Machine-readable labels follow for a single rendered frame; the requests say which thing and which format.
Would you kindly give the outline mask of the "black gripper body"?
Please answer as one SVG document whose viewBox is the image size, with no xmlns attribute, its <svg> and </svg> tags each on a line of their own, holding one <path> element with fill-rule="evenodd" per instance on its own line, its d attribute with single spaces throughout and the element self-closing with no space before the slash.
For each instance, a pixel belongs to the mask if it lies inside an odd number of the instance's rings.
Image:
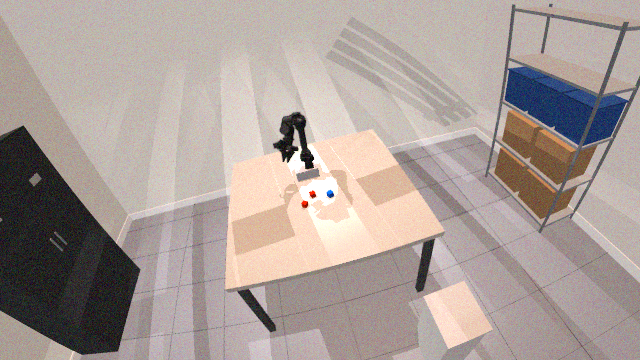
<svg viewBox="0 0 640 360">
<path fill-rule="evenodd" d="M 293 137 L 284 136 L 284 138 L 283 138 L 283 139 L 285 139 L 286 146 L 281 146 L 281 147 L 279 147 L 279 148 L 277 148 L 277 149 L 280 149 L 280 150 L 287 150 L 287 151 L 293 151 L 293 152 L 294 152 L 294 151 L 298 151 L 298 150 L 299 150 L 298 146 L 294 146 L 294 145 L 292 145 L 293 140 L 294 140 L 294 139 L 293 139 Z"/>
</svg>

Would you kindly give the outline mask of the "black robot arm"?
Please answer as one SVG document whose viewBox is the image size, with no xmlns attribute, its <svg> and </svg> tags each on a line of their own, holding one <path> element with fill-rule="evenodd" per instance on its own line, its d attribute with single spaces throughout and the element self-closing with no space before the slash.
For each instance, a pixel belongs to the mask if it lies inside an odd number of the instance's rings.
<svg viewBox="0 0 640 360">
<path fill-rule="evenodd" d="M 298 118 L 299 117 L 299 118 Z M 294 127 L 293 127 L 294 125 Z M 306 119 L 304 115 L 301 115 L 300 112 L 294 112 L 290 116 L 284 116 L 281 121 L 280 133 L 282 135 L 293 137 L 294 130 L 298 131 L 300 145 L 301 145 L 301 153 L 300 159 L 305 163 L 305 169 L 314 168 L 313 160 L 314 156 L 311 154 L 311 151 L 308 149 L 306 136 L 304 128 L 306 126 Z M 295 128 L 295 129 L 294 129 Z M 280 139 L 279 142 L 273 144 L 274 148 L 279 148 L 281 146 L 286 146 L 285 139 Z"/>
</svg>

